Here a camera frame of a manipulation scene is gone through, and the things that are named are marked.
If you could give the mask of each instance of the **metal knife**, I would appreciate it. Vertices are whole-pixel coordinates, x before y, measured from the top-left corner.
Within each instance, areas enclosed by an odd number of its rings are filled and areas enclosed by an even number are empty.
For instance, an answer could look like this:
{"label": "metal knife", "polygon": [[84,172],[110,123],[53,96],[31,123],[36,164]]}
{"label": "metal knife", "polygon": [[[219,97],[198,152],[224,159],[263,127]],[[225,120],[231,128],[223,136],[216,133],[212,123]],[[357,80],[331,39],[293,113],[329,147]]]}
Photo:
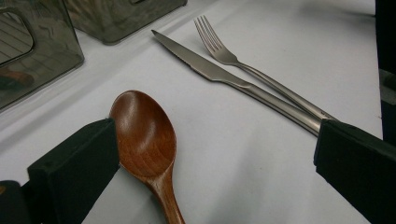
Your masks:
{"label": "metal knife", "polygon": [[237,90],[253,97],[263,104],[270,106],[275,111],[293,120],[315,136],[318,136],[320,129],[319,119],[316,119],[311,115],[306,114],[304,111],[294,107],[293,105],[278,99],[271,93],[260,89],[254,84],[234,76],[233,74],[213,64],[193,51],[181,46],[172,39],[158,33],[157,31],[152,30],[152,33],[154,33],[155,37],[158,39],[158,41],[160,41],[160,43],[173,52],[180,60],[188,64],[192,70],[196,71],[198,74],[209,79],[210,81],[222,82],[236,88]]}

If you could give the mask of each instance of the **metal fork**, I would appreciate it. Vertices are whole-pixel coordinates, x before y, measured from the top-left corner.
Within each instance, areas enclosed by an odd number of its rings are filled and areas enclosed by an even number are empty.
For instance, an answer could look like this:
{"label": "metal fork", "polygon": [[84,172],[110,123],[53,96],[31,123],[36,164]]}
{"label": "metal fork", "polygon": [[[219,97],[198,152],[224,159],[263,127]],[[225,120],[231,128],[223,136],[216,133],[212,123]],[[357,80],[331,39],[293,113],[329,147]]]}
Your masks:
{"label": "metal fork", "polygon": [[232,54],[220,41],[219,37],[216,35],[206,16],[201,16],[194,20],[195,26],[197,27],[198,33],[204,42],[206,48],[209,50],[210,54],[214,59],[216,59],[219,63],[233,65],[239,67],[245,71],[248,71],[250,74],[254,75],[256,78],[264,82],[266,85],[273,88],[275,91],[278,91],[283,96],[297,104],[301,109],[306,112],[312,114],[313,116],[319,119],[336,119],[333,116],[329,115],[324,110],[319,107],[313,105],[309,101],[305,100],[303,97],[298,95],[297,93],[289,90],[279,82],[274,79],[268,77],[264,73],[259,70],[244,64],[240,63],[236,56]]}

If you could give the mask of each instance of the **brown wooden spoon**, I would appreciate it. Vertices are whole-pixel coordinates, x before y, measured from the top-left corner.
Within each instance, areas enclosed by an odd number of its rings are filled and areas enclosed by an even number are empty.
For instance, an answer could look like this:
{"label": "brown wooden spoon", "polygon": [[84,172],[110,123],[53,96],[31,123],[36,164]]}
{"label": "brown wooden spoon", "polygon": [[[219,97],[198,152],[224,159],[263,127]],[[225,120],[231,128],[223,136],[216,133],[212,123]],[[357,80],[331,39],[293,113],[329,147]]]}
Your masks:
{"label": "brown wooden spoon", "polygon": [[126,91],[114,102],[120,164],[157,196],[167,222],[184,223],[172,186],[176,135],[169,118],[151,97]]}

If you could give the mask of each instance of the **white table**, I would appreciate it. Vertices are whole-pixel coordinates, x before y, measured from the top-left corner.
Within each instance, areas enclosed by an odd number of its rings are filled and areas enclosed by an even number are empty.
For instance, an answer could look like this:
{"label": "white table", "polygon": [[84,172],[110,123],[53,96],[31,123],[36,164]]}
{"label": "white table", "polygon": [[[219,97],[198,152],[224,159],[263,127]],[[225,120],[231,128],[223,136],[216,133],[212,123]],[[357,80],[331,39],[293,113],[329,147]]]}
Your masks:
{"label": "white table", "polygon": [[[315,172],[313,134],[195,74],[150,30],[215,62],[192,21],[206,15],[241,61],[382,137],[374,14],[374,0],[190,0],[116,46],[77,32],[86,62],[0,114],[0,179],[24,184],[32,162],[139,90],[176,130],[174,188],[187,223],[367,223]],[[164,222],[151,192],[122,168],[84,221]]]}

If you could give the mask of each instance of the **spoon bowl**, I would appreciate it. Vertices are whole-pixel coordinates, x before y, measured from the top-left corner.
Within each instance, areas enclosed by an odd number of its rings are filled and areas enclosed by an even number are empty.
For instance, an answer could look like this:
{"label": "spoon bowl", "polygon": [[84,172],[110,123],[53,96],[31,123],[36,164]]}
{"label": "spoon bowl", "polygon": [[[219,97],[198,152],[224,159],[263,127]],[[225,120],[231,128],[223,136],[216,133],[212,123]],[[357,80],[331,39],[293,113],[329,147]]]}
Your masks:
{"label": "spoon bowl", "polygon": [[141,91],[126,91],[114,102],[120,164],[159,199],[168,223],[184,223],[172,186],[176,135],[163,109]]}

